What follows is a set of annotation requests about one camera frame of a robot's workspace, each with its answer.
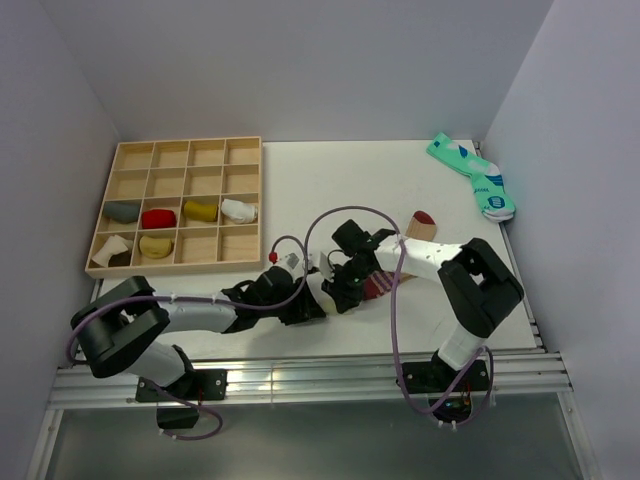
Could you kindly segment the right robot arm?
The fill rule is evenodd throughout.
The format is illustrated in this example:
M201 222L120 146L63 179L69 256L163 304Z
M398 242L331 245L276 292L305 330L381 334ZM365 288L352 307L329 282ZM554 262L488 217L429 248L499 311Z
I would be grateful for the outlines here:
M524 290L491 245L480 238L465 244L441 244L408 238L390 229L371 234L348 220L332 235L348 257L330 267L321 257L320 270L329 277L321 288L340 314L364 300L365 280L383 271L440 284L458 321L436 352L435 383L452 390L468 374L466 363L524 299Z

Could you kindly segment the teal patterned sock pair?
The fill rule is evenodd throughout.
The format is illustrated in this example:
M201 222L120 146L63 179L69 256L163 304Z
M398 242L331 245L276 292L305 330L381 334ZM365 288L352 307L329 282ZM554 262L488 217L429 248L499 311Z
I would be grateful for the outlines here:
M504 181L498 167L439 133L428 145L427 153L471 183L473 195L482 215L493 223L513 218L516 206L504 189Z

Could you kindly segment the aluminium frame rail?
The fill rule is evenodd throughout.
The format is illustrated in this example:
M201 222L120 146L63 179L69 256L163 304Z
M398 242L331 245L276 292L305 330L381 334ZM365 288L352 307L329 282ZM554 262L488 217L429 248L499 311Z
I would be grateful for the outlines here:
M227 361L222 434L156 434L129 376L56 375L31 479L600 479L562 357L495 356L493 406L457 431L417 416L389 355Z

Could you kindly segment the pale green ankle sock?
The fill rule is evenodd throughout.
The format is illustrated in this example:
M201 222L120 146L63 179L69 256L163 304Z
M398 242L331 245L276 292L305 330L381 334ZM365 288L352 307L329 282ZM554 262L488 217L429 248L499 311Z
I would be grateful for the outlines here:
M334 316L349 314L359 306L359 303L354 302L349 298L334 299L332 297L328 297L321 302L321 306L328 316Z

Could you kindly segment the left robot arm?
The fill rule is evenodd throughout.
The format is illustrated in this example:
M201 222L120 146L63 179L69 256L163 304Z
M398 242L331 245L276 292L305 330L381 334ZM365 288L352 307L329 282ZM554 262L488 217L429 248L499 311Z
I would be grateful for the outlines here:
M127 372L147 388L157 385L172 399L186 399L200 388L198 374L183 348L157 340L161 334L235 334L263 318L292 326L326 316L301 277L273 266L210 298L161 298L145 277L133 276L78 311L71 327L94 377Z

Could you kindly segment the wooden compartment tray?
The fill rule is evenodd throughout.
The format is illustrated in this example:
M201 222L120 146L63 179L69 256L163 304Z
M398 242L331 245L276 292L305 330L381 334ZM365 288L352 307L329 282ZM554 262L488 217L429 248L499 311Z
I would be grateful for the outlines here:
M86 273L95 279L127 275L174 275L254 270L262 252L262 140L260 137L201 138L122 142L117 145L99 217L96 221ZM225 198L258 208L258 218L235 224L220 206ZM216 222L189 220L188 200L217 204ZM103 215L108 201L140 204L136 223L120 224ZM173 210L177 224L170 229L144 230L141 214L150 209ZM130 253L114 256L100 267L91 257L111 235L134 242ZM143 235L173 240L172 253L152 260L138 247Z

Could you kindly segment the red rolled sock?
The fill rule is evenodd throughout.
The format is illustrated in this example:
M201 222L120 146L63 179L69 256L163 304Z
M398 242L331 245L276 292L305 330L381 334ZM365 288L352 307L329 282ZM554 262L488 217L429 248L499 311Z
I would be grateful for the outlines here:
M173 210L150 209L141 214L141 228L144 230L170 229L177 224L177 217Z

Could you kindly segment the grey rolled sock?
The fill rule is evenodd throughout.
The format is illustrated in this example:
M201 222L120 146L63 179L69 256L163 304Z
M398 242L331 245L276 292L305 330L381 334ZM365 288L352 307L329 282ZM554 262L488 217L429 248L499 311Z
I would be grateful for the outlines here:
M139 214L139 203L108 201L103 207L103 215L120 224L136 223Z

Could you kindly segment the white and brown rolled sock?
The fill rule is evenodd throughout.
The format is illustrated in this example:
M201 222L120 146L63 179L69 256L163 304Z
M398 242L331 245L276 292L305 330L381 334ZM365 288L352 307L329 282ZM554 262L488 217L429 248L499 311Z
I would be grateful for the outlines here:
M108 267L114 256L130 253L134 242L120 235L111 235L103 246L91 257L91 260L100 267Z

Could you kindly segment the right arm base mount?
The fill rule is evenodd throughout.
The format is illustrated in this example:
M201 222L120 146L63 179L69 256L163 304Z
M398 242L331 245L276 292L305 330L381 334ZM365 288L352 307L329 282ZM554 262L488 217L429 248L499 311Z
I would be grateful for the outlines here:
M456 431L495 404L495 358L486 346L454 370L434 353L429 361L398 364L396 385L409 406L431 417L439 428Z

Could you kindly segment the mustard yellow rolled sock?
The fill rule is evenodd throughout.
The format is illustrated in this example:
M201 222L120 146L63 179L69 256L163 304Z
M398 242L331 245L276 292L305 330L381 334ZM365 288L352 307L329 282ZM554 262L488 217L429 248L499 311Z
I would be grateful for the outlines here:
M216 222L218 216L217 204L204 204L188 200L183 206L184 216L189 220L200 222Z

